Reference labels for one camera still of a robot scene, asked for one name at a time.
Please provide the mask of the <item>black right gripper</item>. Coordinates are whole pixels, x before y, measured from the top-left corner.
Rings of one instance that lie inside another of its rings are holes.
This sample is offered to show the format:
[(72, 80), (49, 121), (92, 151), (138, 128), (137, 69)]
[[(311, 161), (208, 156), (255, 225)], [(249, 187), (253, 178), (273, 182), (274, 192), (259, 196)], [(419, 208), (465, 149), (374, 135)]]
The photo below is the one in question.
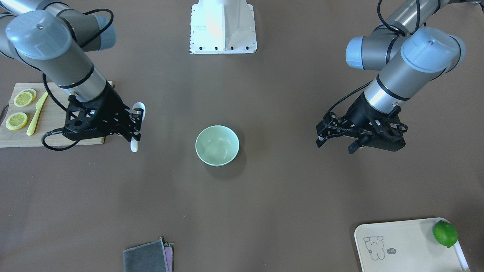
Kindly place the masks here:
[(142, 114), (140, 108), (129, 109), (107, 82), (102, 93), (94, 100), (81, 103), (69, 98), (62, 134), (71, 141), (102, 138), (111, 134), (119, 134), (128, 142), (140, 141), (140, 128), (133, 128), (133, 121), (142, 123)]

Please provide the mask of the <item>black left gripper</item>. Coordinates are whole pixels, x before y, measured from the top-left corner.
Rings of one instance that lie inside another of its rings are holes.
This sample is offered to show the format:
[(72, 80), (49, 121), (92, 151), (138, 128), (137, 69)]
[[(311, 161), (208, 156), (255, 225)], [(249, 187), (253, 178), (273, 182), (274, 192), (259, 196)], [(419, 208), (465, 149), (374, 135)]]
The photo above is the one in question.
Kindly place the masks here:
[(347, 136), (355, 140), (349, 145), (349, 154), (363, 147), (398, 151), (406, 146), (404, 133), (408, 126), (398, 117), (401, 108), (397, 106), (390, 113), (374, 109), (361, 94), (349, 107), (346, 115), (325, 114), (316, 126), (318, 148), (331, 138)]

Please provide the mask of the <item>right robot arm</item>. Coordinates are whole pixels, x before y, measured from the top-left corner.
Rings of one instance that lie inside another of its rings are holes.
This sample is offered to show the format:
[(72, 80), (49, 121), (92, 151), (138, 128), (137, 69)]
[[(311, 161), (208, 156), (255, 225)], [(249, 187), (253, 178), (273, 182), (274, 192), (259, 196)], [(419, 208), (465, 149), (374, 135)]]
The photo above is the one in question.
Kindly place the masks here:
[(135, 151), (145, 117), (143, 103), (129, 108), (86, 55), (112, 48), (116, 31), (109, 9), (85, 13), (55, 0), (2, 0), (1, 54), (42, 72), (47, 96), (66, 113), (62, 134), (79, 141), (117, 134)]

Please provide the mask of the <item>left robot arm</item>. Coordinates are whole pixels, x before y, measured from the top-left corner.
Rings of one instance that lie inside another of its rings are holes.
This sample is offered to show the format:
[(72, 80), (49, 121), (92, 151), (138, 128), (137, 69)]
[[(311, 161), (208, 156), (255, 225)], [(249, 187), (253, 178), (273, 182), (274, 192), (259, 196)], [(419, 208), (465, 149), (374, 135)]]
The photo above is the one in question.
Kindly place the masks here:
[(463, 61), (461, 38), (426, 26), (426, 21), (451, 0), (407, 0), (387, 19), (377, 5), (380, 24), (369, 36), (352, 38), (346, 63), (360, 70), (378, 71), (346, 114), (327, 110), (316, 126), (321, 147), (331, 138), (353, 138), (350, 154), (363, 147), (398, 151), (405, 147), (408, 126), (400, 121), (401, 107), (427, 83), (449, 73)]

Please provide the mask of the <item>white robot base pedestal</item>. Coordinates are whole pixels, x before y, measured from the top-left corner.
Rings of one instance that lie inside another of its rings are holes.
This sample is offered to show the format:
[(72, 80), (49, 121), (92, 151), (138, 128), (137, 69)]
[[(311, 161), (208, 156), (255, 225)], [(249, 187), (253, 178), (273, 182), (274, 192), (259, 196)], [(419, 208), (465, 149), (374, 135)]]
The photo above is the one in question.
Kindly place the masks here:
[(191, 7), (191, 54), (251, 54), (258, 49), (254, 7), (245, 0), (200, 0)]

